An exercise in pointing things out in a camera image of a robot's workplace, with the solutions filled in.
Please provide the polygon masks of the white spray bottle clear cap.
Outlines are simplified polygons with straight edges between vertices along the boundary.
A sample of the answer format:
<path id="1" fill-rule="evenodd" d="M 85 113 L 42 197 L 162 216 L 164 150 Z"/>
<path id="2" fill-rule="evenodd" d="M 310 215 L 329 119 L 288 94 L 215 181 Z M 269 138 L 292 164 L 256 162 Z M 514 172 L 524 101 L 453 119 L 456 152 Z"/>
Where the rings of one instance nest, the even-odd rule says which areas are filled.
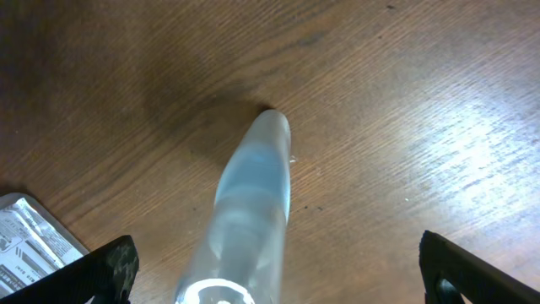
<path id="1" fill-rule="evenodd" d="M 182 275 L 177 303 L 278 303 L 290 211 L 291 133 L 262 112 L 224 168 L 212 219 Z"/>

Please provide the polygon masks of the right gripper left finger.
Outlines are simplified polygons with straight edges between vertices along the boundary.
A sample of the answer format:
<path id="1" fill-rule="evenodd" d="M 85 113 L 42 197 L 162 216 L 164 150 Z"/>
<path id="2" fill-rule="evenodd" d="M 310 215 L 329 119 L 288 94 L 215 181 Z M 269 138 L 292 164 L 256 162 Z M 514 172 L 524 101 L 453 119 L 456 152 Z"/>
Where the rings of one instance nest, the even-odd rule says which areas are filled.
<path id="1" fill-rule="evenodd" d="M 120 236 L 1 302 L 129 304 L 138 269 L 132 237 Z"/>

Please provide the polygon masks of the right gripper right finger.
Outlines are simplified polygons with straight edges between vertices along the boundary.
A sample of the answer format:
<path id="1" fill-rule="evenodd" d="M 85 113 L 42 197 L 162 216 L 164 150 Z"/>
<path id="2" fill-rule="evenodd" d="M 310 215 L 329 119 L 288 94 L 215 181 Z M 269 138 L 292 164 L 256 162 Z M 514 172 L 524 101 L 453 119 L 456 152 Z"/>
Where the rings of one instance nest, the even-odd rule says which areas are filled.
<path id="1" fill-rule="evenodd" d="M 432 231 L 419 244 L 426 304 L 539 304 L 539 292 Z"/>

